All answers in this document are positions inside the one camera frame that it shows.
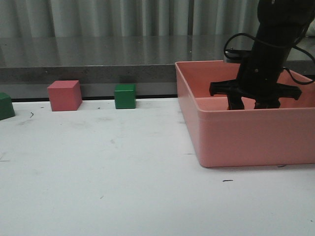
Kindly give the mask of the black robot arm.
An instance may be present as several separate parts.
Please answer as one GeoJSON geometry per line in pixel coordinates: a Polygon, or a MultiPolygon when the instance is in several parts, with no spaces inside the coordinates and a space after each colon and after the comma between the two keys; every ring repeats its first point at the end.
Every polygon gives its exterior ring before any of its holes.
{"type": "Polygon", "coordinates": [[[292,48],[307,53],[297,44],[315,18],[315,2],[261,0],[257,17],[256,36],[243,34],[254,41],[250,51],[223,48],[228,62],[240,64],[236,79],[210,84],[210,95],[226,95],[230,110],[244,109],[243,97],[255,100],[256,109],[272,109],[280,107],[280,98],[298,100],[302,93],[298,87],[279,84],[278,78],[292,48]]]}

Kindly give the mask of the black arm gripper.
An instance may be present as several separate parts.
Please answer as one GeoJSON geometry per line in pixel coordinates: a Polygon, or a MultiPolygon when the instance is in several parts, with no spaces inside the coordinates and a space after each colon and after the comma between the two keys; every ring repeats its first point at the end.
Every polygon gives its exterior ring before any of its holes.
{"type": "Polygon", "coordinates": [[[278,83],[280,67],[267,67],[251,57],[241,60],[237,76],[233,80],[212,82],[209,92],[211,96],[226,95],[229,110],[243,110],[242,98],[255,100],[255,109],[277,109],[279,98],[299,99],[302,92],[296,86],[278,83]]]}

